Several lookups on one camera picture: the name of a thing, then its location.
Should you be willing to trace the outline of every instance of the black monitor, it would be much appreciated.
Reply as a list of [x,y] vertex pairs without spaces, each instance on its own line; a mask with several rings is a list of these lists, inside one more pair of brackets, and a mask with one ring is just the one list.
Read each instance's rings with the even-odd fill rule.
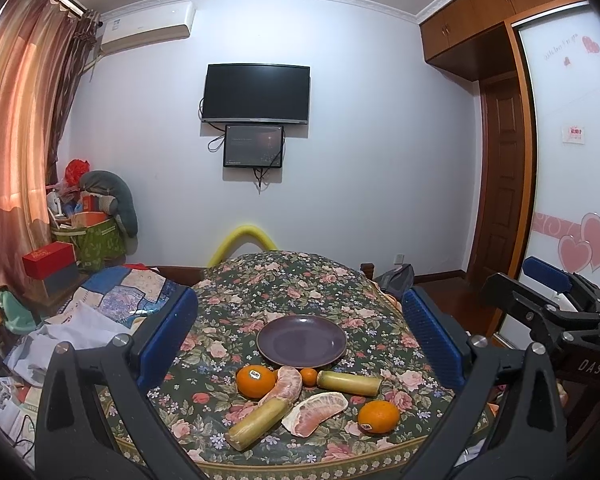
[[281,168],[282,126],[228,124],[224,134],[226,168]]
[[293,65],[209,65],[202,121],[307,124],[309,72]]

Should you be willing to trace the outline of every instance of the curtain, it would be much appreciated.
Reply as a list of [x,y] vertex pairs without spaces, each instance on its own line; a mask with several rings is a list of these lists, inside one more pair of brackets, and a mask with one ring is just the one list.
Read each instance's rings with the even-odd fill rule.
[[51,121],[51,135],[49,151],[46,156],[46,182],[58,182],[58,144],[62,139],[66,119],[74,102],[75,91],[80,82],[80,75],[84,68],[89,53],[96,43],[96,30],[100,14],[95,10],[87,10],[75,27],[74,36],[71,38],[67,55],[64,58],[60,86],[56,94],[54,113]]
[[0,286],[32,286],[22,256],[50,242],[45,173],[52,112],[77,18],[54,0],[0,15]]

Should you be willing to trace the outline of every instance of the oval plate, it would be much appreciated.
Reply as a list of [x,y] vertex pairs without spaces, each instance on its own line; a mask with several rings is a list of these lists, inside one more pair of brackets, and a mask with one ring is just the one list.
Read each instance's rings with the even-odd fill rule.
[[319,368],[333,363],[347,350],[347,335],[319,316],[285,316],[267,323],[256,339],[269,361],[293,368]]

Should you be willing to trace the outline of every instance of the orange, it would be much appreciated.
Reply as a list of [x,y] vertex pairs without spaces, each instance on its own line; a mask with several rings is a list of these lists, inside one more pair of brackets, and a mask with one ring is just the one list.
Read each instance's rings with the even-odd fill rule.
[[235,385],[245,397],[261,399],[276,385],[276,373],[266,366],[245,366],[235,375]]
[[372,400],[358,412],[358,425],[367,433],[388,433],[400,422],[400,412],[386,400]]
[[302,384],[307,388],[313,388],[318,380],[318,372],[313,368],[303,368],[300,370],[300,375],[302,375]]

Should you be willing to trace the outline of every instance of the flower pattern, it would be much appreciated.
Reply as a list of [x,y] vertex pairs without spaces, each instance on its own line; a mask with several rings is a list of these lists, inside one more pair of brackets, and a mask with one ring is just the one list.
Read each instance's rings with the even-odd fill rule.
[[[398,478],[400,467],[439,422],[453,393],[436,381],[401,314],[375,286],[321,256],[287,251],[227,260],[207,269],[205,278],[194,288],[198,318],[169,379],[148,398],[209,478],[346,479],[379,469],[389,469]],[[376,398],[398,407],[400,423],[394,432],[374,436],[360,431],[358,411],[372,399],[347,395],[349,407],[309,438],[293,437],[277,425],[245,452],[227,444],[227,429],[257,407],[238,393],[235,373],[245,364],[275,368],[258,352],[256,337],[268,322],[292,314],[323,316],[343,328],[347,352],[331,368],[382,377]],[[305,388],[300,400],[320,392]],[[140,461],[108,391],[100,397],[121,450]],[[484,437],[480,433],[491,420],[490,414],[481,417],[475,442]]]

